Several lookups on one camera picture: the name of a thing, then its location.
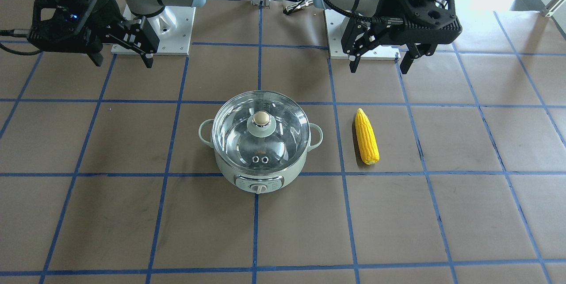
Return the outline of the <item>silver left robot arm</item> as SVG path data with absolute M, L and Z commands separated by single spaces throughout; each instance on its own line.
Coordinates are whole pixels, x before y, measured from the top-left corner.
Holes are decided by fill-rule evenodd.
M 432 56 L 439 44 L 455 41 L 463 27 L 455 0 L 315 0 L 346 18 L 340 42 L 356 72 L 364 54 L 378 46 L 406 46 L 400 70 L 406 74 L 422 56 Z

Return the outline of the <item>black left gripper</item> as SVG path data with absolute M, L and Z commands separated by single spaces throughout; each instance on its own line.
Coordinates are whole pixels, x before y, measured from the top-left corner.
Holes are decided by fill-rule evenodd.
M 455 0 L 378 0 L 351 10 L 341 46 L 351 73 L 369 50 L 407 46 L 400 71 L 408 74 L 416 59 L 432 56 L 439 44 L 450 44 L 462 31 Z

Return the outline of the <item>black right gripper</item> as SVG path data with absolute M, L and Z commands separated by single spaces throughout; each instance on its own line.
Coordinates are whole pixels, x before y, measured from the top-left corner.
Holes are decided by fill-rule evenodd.
M 159 37 L 145 16 L 126 20 L 116 0 L 35 0 L 30 44 L 46 52 L 87 54 L 101 67 L 103 44 L 134 51 L 152 68 Z

